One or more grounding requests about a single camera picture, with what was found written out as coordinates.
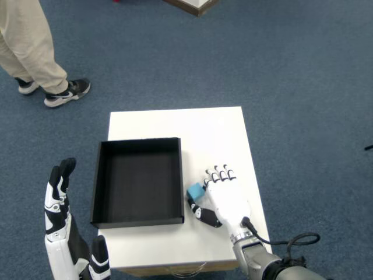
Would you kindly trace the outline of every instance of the beige pants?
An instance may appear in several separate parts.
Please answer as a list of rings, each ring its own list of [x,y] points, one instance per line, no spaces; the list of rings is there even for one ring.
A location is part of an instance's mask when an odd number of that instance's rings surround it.
[[[39,0],[0,0],[0,65],[11,76],[34,80],[49,93],[68,87],[54,61],[51,31]]]

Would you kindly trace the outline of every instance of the white tabletop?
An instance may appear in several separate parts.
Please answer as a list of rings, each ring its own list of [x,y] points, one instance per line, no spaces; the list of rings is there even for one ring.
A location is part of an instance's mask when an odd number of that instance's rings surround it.
[[[112,112],[108,140],[181,138],[184,194],[202,182],[205,169],[228,164],[236,173],[252,208],[251,221],[268,239],[262,202],[251,159],[241,107]],[[209,206],[206,198],[198,204]],[[225,226],[215,229],[198,221],[184,203],[180,225],[101,229],[113,268],[135,268],[210,261],[235,256]]]

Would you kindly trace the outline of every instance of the sneaker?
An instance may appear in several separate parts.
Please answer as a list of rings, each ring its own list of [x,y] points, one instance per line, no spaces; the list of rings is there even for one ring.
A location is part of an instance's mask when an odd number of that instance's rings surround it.
[[[61,106],[71,100],[78,100],[83,97],[91,88],[91,83],[87,79],[71,80],[67,90],[59,94],[46,93],[44,104],[51,108]]]
[[[20,79],[20,78],[15,78],[18,82],[18,91],[20,94],[23,94],[23,95],[30,95],[32,94],[38,87],[39,85],[37,83],[35,83],[35,81],[31,81],[31,82],[28,82],[26,83],[24,80]]]

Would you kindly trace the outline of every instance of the black box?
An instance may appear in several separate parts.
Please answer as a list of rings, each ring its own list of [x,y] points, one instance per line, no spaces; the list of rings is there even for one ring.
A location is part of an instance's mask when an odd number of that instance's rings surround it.
[[[184,222],[179,138],[98,147],[91,223],[100,229]]]

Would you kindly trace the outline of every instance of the black cable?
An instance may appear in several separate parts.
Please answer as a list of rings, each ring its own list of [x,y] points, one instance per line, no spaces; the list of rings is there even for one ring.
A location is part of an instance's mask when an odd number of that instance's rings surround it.
[[[285,260],[287,260],[287,261],[294,261],[291,258],[291,247],[293,245],[295,245],[295,246],[311,245],[311,244],[315,244],[315,243],[319,242],[320,238],[321,238],[320,235],[317,234],[317,233],[306,232],[306,233],[302,233],[302,234],[297,235],[296,237],[292,238],[289,241],[268,241],[268,240],[265,240],[265,239],[261,238],[260,235],[258,235],[258,232],[254,228],[254,225],[250,222],[250,219],[248,217],[244,217],[241,221],[241,224],[246,226],[252,232],[252,234],[255,235],[255,237],[258,238],[263,243],[266,243],[266,244],[269,244],[269,245],[286,245],[287,247],[286,247],[286,258],[285,258]],[[310,237],[310,236],[314,236],[316,238],[312,239],[312,240],[309,240],[309,241],[298,241],[299,239],[303,239],[305,237]]]

